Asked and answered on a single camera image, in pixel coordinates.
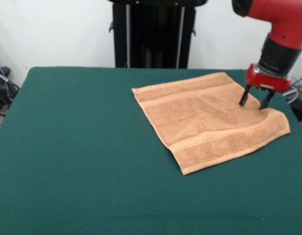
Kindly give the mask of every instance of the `towel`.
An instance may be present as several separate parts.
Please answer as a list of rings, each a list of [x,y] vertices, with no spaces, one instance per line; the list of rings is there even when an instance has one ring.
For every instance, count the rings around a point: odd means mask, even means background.
[[[259,110],[226,73],[132,89],[163,144],[186,175],[264,147],[290,133],[284,113]]]

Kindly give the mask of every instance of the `green tablecloth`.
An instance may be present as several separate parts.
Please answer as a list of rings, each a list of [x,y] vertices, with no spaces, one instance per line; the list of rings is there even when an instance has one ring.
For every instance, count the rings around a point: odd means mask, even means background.
[[[0,129],[0,235],[302,234],[302,128],[281,95],[290,135],[183,176],[131,92],[212,72],[32,69]]]

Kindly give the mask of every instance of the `white wall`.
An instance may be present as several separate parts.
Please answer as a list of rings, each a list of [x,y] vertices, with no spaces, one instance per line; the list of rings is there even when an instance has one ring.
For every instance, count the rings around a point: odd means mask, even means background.
[[[0,65],[22,84],[33,66],[114,66],[107,0],[0,0]],[[257,62],[270,24],[237,16],[231,0],[197,8],[189,68],[246,69]],[[302,76],[302,54],[294,75]]]

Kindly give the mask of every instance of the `black stand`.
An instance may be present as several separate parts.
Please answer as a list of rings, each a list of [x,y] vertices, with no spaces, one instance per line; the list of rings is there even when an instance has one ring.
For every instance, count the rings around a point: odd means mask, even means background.
[[[206,0],[113,1],[118,68],[187,68],[195,6]]]

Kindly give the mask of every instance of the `orange towel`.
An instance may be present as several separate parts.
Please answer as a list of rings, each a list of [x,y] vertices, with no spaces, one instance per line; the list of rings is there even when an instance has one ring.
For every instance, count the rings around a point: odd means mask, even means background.
[[[136,100],[181,172],[191,172],[256,151],[290,133],[286,116],[259,111],[226,73],[132,89]]]

